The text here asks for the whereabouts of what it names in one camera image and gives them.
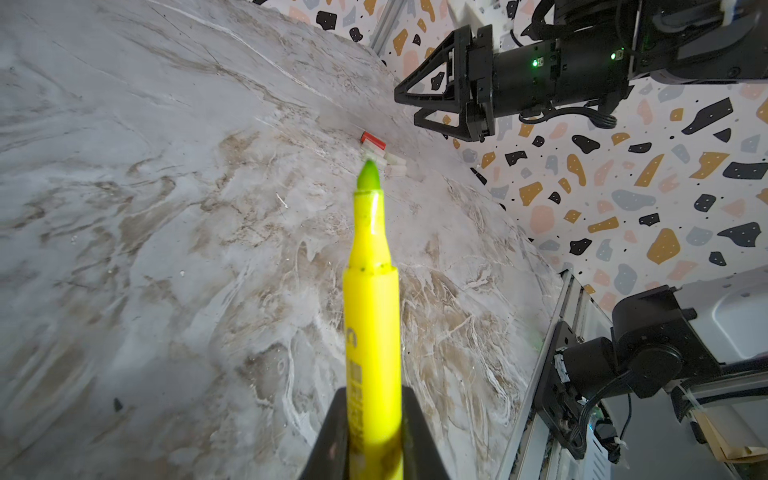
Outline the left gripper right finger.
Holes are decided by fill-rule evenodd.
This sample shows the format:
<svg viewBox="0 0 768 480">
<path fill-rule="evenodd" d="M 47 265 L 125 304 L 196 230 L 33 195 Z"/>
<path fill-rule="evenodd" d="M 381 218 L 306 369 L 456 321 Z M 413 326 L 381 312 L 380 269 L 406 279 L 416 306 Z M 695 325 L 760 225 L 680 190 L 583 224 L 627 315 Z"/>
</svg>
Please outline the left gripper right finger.
<svg viewBox="0 0 768 480">
<path fill-rule="evenodd" d="M 402 387 L 402 447 L 405 480 L 448 480 L 414 390 Z"/>
</svg>

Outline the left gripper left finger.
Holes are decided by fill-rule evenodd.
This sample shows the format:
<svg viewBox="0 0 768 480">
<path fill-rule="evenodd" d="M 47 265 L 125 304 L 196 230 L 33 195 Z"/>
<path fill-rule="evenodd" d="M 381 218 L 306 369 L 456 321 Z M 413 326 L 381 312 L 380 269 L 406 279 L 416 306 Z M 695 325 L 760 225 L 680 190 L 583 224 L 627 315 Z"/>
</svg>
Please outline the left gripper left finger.
<svg viewBox="0 0 768 480">
<path fill-rule="evenodd" d="M 349 426 L 346 388 L 338 389 L 332 399 L 318 438 L 312 447 L 300 480 L 349 478 Z"/>
</svg>

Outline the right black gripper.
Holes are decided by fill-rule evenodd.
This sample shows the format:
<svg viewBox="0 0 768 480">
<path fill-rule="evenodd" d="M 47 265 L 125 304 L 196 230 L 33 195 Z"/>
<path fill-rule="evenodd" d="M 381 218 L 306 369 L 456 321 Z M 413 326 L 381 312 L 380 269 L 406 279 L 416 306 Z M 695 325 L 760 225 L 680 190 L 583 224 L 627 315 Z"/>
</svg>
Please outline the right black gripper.
<svg viewBox="0 0 768 480">
<path fill-rule="evenodd" d="M 581 115 L 613 129 L 613 111 L 630 91 L 629 64 L 607 23 L 502 52 L 490 25 L 474 36 L 464 26 L 395 87 L 394 100 L 418 107 L 415 126 L 463 141 L 493 136 L 496 121 L 514 115 L 528 125 Z M 432 120 L 438 111 L 456 113 L 458 124 Z"/>
</svg>

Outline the yellow highlighter pen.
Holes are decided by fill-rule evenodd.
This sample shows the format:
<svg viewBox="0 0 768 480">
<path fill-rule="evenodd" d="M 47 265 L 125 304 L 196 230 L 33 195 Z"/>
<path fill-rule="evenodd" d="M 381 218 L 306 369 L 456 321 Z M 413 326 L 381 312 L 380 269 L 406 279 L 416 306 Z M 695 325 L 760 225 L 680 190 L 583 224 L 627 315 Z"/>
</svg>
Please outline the yellow highlighter pen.
<svg viewBox="0 0 768 480">
<path fill-rule="evenodd" d="M 352 248 L 343 273 L 351 479 L 401 479 L 400 290 L 386 236 L 377 165 L 364 162 L 353 194 Z"/>
</svg>

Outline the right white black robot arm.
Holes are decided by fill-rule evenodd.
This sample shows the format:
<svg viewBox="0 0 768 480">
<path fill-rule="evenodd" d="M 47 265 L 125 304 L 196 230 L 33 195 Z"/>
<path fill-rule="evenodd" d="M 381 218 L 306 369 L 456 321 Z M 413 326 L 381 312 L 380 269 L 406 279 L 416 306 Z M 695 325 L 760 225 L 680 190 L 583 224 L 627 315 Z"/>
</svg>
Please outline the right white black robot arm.
<svg viewBox="0 0 768 480">
<path fill-rule="evenodd" d="M 525 35 L 498 52 L 493 29 L 461 27 L 395 88 L 416 126 L 467 142 L 498 119 L 534 125 L 582 115 L 612 129 L 633 79 L 732 84 L 767 78 L 763 1 L 542 1 Z"/>
</svg>

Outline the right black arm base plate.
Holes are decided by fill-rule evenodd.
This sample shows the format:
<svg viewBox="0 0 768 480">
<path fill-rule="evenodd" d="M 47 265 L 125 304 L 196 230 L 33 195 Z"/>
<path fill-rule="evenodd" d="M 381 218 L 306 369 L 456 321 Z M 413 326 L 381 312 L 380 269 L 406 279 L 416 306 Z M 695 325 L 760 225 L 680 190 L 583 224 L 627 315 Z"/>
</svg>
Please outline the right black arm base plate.
<svg viewBox="0 0 768 480">
<path fill-rule="evenodd" d="M 554 438 L 577 460 L 586 453 L 586 428 L 580 424 L 580 415 L 614 377 L 610 340 L 598 337 L 582 342 L 566 322 L 555 324 L 533 405 Z"/>
</svg>

